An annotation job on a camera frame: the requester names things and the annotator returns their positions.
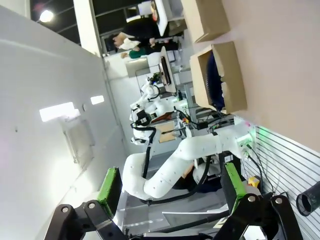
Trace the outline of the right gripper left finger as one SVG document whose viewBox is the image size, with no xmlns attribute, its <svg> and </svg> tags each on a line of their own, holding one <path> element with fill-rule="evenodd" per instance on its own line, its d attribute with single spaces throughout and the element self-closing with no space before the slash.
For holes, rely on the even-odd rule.
<svg viewBox="0 0 320 240">
<path fill-rule="evenodd" d="M 123 232 L 113 221 L 122 187 L 119 168 L 109 168 L 95 199 L 77 208 L 70 204 L 56 207 L 49 224 L 49 239 L 82 240 L 86 233 L 97 232 L 102 240 L 122 240 Z"/>
</svg>

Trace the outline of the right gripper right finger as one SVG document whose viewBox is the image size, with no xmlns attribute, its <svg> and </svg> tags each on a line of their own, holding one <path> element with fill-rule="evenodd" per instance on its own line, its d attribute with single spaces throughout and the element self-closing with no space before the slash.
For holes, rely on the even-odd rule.
<svg viewBox="0 0 320 240">
<path fill-rule="evenodd" d="M 301 230 L 284 195 L 249 193 L 233 163 L 222 167 L 221 185 L 229 216 L 215 240 L 240 240 L 249 227 L 259 227 L 267 240 L 299 240 Z"/>
</svg>

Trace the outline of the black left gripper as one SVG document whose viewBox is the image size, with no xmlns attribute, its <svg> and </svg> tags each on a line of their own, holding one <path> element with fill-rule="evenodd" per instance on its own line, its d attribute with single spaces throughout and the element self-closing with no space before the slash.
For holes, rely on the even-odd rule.
<svg viewBox="0 0 320 240">
<path fill-rule="evenodd" d="M 149 127 L 152 117 L 144 109 L 135 108 L 131 110 L 129 120 L 131 121 L 131 128 Z"/>
</svg>

